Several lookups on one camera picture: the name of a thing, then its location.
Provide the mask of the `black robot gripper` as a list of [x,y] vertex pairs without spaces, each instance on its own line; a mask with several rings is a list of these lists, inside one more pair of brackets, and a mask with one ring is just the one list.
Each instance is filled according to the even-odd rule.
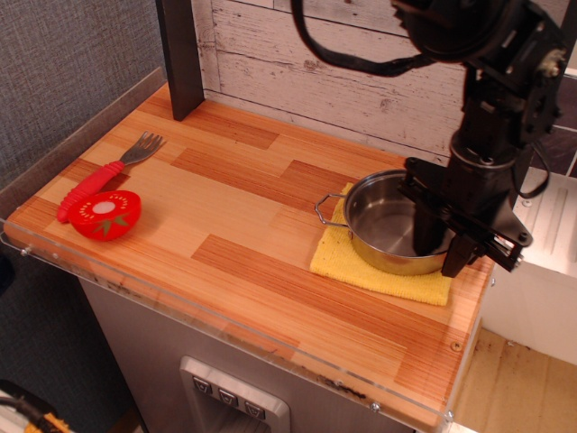
[[406,159],[399,190],[416,205],[417,256],[446,254],[445,277],[456,277],[483,256],[509,272],[515,270],[533,237],[513,211],[520,196],[512,169],[528,169],[533,155],[516,148],[500,155],[477,154],[453,143],[446,167]]

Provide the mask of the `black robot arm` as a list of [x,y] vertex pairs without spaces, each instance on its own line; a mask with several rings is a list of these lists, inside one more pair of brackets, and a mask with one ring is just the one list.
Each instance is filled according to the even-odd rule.
[[427,60],[466,68],[448,164],[405,163],[400,189],[416,205],[414,249],[430,254],[452,232],[444,276],[482,256],[513,270],[532,241],[513,207],[533,197],[522,186],[560,116],[557,93],[573,37],[530,1],[397,1],[395,8]]

